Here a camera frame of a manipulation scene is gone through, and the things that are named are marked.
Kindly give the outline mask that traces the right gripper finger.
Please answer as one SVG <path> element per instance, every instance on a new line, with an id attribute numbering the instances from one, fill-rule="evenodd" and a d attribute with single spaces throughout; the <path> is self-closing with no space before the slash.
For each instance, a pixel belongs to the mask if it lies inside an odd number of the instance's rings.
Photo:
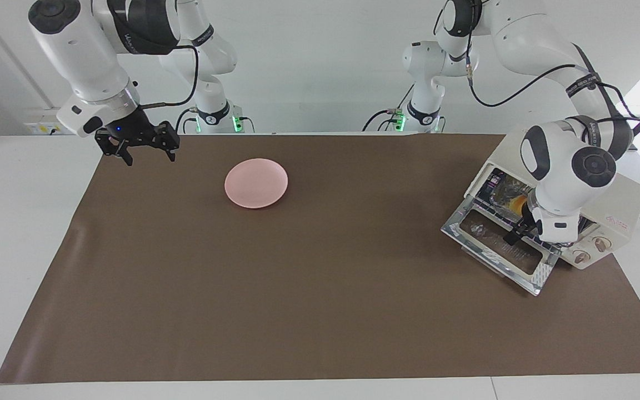
<path id="1" fill-rule="evenodd" d="M 127 166 L 133 165 L 134 160 L 128 150 L 131 134 L 127 130 L 122 128 L 114 128 L 112 131 L 106 128 L 99 129 L 94 134 L 94 138 L 105 156 L 115 156 Z"/>
<path id="2" fill-rule="evenodd" d="M 169 121 L 163 121 L 153 127 L 153 147 L 164 151 L 171 162 L 176 160 L 180 143 L 180 137 Z"/>

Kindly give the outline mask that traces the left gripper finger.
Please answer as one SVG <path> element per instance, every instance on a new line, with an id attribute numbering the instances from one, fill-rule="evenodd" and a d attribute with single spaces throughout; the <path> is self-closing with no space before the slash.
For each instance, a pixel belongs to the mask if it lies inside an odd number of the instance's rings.
<path id="1" fill-rule="evenodd" d="M 503 236 L 503 240 L 508 243 L 508 245 L 516 245 L 516 243 L 522 241 L 522 238 L 530 233 L 532 230 L 532 223 L 526 221 L 525 219 L 521 219 L 516 223 L 514 228 L 509 231 L 505 236 Z"/>

